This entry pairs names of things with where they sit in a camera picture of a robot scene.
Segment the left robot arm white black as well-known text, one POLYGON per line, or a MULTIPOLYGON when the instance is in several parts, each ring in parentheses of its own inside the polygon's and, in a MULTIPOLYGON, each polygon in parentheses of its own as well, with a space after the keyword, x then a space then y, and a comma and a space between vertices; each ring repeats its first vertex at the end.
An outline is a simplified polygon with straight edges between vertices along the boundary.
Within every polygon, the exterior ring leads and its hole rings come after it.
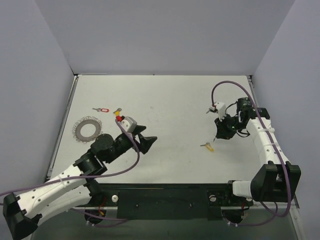
POLYGON ((143 125, 137 125, 132 131, 121 127, 117 138, 101 134, 85 154, 53 179, 38 186, 1 193, 2 214, 12 238, 25 239, 41 221, 73 207, 87 203, 99 205, 103 193, 96 179, 108 177, 106 164, 130 149, 138 155, 146 154, 158 139, 156 136, 143 136, 141 133, 145 129, 143 125))

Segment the metal disc with keyrings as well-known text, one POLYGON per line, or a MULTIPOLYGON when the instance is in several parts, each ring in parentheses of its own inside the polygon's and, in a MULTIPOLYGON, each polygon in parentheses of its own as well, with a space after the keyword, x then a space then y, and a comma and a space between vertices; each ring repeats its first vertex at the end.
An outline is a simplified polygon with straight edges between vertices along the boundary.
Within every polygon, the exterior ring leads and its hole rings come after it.
POLYGON ((102 133, 102 126, 102 121, 96 117, 82 117, 72 127, 73 138, 82 143, 94 141, 102 133))

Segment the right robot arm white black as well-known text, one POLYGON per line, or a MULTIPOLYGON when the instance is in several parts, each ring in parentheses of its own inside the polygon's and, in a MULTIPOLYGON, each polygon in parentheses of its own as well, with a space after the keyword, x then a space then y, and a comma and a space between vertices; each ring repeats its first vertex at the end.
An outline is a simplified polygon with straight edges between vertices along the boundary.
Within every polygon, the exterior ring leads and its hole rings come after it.
POLYGON ((223 102, 215 102, 210 111, 217 113, 216 139, 230 140, 243 130, 251 137, 256 148, 261 167, 251 181, 234 180, 232 187, 223 192, 224 201, 236 204, 241 197, 256 202, 286 203, 293 199, 297 189, 301 169, 290 163, 276 140, 275 130, 266 108, 254 108, 248 97, 236 102, 236 114, 227 113, 223 102))

